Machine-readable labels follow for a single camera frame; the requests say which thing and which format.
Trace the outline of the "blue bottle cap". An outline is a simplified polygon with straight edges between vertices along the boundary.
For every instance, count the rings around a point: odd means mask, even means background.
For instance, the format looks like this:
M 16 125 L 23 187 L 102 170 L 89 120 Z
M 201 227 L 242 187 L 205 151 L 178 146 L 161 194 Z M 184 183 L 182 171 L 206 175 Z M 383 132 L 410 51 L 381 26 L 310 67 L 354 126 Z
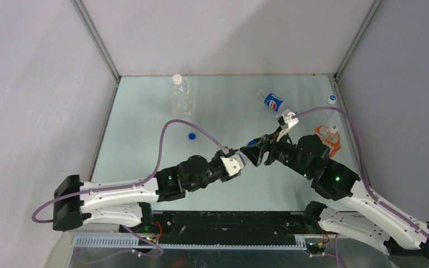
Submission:
M 195 133 L 193 133 L 193 132 L 191 132 L 191 133 L 189 133 L 189 134 L 188 134 L 188 138 L 189 138 L 190 140 L 195 140 L 195 139 L 196 139 L 196 134 L 195 134 Z
M 253 140 L 249 141 L 247 143 L 247 146 L 261 146 L 263 143 L 264 143 L 263 138 L 257 138 L 257 139 L 253 139 Z

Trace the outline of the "cream label clear bottle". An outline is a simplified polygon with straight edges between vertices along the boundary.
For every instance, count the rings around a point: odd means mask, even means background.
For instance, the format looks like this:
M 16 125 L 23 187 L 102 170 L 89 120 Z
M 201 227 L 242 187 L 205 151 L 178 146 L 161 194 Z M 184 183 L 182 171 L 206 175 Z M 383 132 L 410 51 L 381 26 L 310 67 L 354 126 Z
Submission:
M 183 82 L 170 87 L 171 112 L 176 118 L 188 117 L 192 114 L 193 100 L 188 82 L 183 77 Z

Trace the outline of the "orange label plastic bottle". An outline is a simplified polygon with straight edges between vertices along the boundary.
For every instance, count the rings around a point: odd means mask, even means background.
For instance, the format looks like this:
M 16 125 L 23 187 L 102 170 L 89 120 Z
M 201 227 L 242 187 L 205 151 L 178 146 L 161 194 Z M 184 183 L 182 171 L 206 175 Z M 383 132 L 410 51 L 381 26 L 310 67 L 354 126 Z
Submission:
M 329 157 L 333 158 L 341 149 L 341 137 L 339 132 L 330 133 L 328 131 L 329 126 L 330 125 L 320 125 L 314 130 L 314 132 L 319 136 L 323 144 L 330 148 Z

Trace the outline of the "clear unlabelled plastic bottle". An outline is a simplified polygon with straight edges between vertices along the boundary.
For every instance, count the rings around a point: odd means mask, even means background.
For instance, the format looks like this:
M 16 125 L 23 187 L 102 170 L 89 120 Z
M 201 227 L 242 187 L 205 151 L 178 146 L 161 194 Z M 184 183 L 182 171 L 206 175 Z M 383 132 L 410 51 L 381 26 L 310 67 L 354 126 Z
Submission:
M 328 104 L 328 103 L 327 103 L 327 101 L 326 101 L 325 106 L 326 106 L 326 107 L 329 107 L 329 108 L 331 108 L 331 107 L 336 108 L 336 104 L 334 104 L 334 105 L 330 105 L 330 104 Z M 327 125 L 327 124 L 329 123 L 329 121 L 331 120 L 332 116 L 334 115 L 334 113 L 335 113 L 335 111 L 334 111 L 334 110 L 331 110 L 331 109 L 324 109 L 324 110 L 322 111 L 322 113 L 321 113 L 320 123 L 321 123 L 322 125 Z

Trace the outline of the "white bottle cap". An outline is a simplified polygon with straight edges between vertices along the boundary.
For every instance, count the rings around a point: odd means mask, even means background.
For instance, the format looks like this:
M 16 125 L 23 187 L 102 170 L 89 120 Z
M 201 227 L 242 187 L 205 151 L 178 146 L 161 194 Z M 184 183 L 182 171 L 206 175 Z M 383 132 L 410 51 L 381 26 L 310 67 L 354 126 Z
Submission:
M 183 77 L 180 74 L 174 74 L 172 76 L 172 82 L 175 85 L 179 85 L 179 84 L 181 84 L 183 82 Z
M 330 95 L 327 99 L 327 103 L 330 105 L 334 105 L 337 102 L 337 96 L 336 95 Z
M 339 131 L 339 127 L 338 127 L 338 125 L 330 125 L 330 126 L 328 127 L 328 131 L 329 131 L 330 133 L 338 133 L 338 131 Z

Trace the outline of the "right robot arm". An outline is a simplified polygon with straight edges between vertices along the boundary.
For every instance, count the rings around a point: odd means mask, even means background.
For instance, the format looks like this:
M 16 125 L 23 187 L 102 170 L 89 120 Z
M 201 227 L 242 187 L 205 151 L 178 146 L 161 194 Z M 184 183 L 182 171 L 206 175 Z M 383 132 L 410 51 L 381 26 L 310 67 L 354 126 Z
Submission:
M 346 216 L 321 202 L 304 210 L 302 224 L 309 233 L 320 230 L 344 235 L 388 256 L 398 267 L 429 267 L 429 221 L 405 215 L 367 188 L 357 173 L 329 158 L 329 147 L 317 135 L 301 137 L 296 144 L 279 132 L 256 138 L 241 152 L 253 165 L 278 161 L 311 181 L 321 197 L 347 206 L 367 222 Z

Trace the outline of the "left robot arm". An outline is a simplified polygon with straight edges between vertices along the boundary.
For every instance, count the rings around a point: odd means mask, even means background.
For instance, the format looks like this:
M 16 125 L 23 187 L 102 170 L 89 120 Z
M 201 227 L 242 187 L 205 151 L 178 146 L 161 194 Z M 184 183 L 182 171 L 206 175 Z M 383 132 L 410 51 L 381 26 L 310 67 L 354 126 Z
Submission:
M 119 183 L 82 182 L 68 176 L 54 191 L 53 230 L 69 231 L 84 224 L 118 224 L 140 232 L 152 230 L 151 204 L 185 198 L 187 192 L 229 181 L 241 174 L 245 160 L 237 150 L 219 150 L 211 161 L 191 156 L 179 165 L 159 170 L 153 178 Z

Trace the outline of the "Pepsi bottle blue label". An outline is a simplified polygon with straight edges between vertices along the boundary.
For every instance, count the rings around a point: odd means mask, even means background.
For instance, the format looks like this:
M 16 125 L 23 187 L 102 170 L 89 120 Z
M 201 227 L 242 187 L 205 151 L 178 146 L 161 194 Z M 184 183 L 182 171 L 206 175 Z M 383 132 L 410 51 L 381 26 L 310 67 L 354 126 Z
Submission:
M 255 87 L 253 89 L 253 96 L 262 102 L 263 105 L 274 111 L 276 113 L 276 118 L 284 117 L 290 113 L 293 115 L 297 114 L 296 111 L 290 108 L 287 102 L 262 87 Z

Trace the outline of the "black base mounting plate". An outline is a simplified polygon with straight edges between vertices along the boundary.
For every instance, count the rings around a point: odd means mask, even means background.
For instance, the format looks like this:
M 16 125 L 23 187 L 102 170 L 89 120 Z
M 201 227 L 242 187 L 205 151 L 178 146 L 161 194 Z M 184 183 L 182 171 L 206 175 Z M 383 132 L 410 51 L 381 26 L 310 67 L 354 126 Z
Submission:
M 289 211 L 159 210 L 151 223 L 139 224 L 132 231 L 140 236 L 154 234 L 161 243 L 203 245 L 287 245 L 295 244 L 301 235 L 323 241 L 333 235 L 304 219 L 302 213 Z

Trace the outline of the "left controller board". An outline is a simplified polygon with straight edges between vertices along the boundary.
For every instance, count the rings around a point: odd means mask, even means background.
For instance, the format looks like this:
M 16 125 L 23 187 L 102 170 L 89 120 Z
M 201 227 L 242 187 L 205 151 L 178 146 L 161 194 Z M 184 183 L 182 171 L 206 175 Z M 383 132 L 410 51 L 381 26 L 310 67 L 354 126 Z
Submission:
M 152 241 L 151 239 L 147 240 L 146 238 L 139 238 L 137 245 L 139 247 L 149 247 L 149 246 L 158 247 L 159 246 L 156 242 Z

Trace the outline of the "controller board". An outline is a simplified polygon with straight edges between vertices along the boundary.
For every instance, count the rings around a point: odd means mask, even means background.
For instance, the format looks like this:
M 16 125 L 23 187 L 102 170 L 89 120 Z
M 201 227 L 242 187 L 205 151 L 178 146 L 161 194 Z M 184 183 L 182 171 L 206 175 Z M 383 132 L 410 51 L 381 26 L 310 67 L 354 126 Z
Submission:
M 328 243 L 325 242 L 307 242 L 305 252 L 310 256 L 324 256 Z
M 151 239 L 147 240 L 146 238 L 139 238 L 137 245 L 139 247 L 149 247 L 149 246 L 158 247 L 159 246 L 156 242 L 152 241 Z

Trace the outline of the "right controller board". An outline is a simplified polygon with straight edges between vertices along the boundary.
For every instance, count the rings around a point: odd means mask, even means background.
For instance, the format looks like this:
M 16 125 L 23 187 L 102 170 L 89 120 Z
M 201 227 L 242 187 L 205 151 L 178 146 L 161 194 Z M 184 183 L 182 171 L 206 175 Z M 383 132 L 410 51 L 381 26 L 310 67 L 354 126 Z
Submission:
M 307 242 L 305 252 L 310 256 L 324 256 L 328 243 L 325 242 Z

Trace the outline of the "grey aluminium frame rail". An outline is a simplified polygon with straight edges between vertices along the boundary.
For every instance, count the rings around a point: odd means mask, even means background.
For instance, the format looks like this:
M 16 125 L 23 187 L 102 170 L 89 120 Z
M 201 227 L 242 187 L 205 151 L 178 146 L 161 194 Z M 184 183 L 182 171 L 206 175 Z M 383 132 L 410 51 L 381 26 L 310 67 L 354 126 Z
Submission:
M 389 234 L 391 238 L 395 239 L 399 246 L 403 248 L 412 246 L 412 248 L 415 248 L 414 235 L 416 232 L 413 224 L 409 223 L 407 217 L 404 218 L 401 211 L 396 211 L 395 206 L 373 191 L 365 169 L 358 130 L 351 117 L 343 110 L 345 108 L 344 100 L 335 76 L 329 75 L 328 79 L 333 94 L 337 95 L 339 98 L 337 101 L 339 114 L 342 115 L 344 121 L 349 124 L 347 129 L 349 131 L 350 140 L 355 142 L 355 148 L 357 150 L 357 163 L 360 170 L 362 186 L 358 183 L 353 186 L 354 194 L 351 198 L 347 198 L 349 205 Z

